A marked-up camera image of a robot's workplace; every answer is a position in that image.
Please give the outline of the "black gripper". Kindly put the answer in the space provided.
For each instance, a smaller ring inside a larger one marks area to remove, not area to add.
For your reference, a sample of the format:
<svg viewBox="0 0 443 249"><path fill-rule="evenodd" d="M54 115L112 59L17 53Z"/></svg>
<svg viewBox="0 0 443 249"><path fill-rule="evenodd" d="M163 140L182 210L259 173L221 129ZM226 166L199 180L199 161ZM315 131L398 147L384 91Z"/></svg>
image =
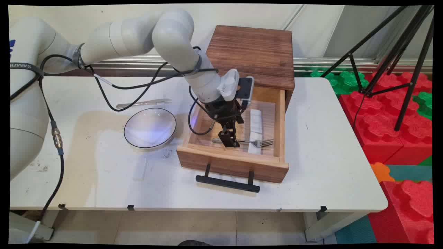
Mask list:
<svg viewBox="0 0 443 249"><path fill-rule="evenodd" d="M239 148L235 125L236 123L244 123L242 113L245 111L245 107L240 105L236 98L231 101L218 98L210 103L205 103L204 107L211 117L217 116L216 122L222 128L218 136L223 145L227 148Z"/></svg>

